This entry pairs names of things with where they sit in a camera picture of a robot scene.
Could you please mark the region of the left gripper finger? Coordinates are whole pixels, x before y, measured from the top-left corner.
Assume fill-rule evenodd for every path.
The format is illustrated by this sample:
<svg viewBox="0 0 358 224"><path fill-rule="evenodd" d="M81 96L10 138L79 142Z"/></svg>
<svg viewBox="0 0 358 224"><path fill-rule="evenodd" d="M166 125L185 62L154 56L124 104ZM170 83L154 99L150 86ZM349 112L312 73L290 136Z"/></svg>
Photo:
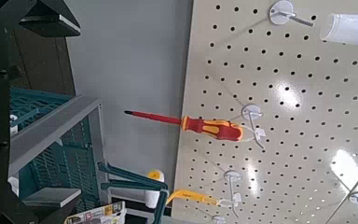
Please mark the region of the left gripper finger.
<svg viewBox="0 0 358 224"><path fill-rule="evenodd" d="M37 216L37 224L64 224L81 193L81 189L43 188L22 201Z"/></svg>
<svg viewBox="0 0 358 224"><path fill-rule="evenodd" d="M81 28L64 0L35 0L20 26L43 37L80 36Z"/></svg>

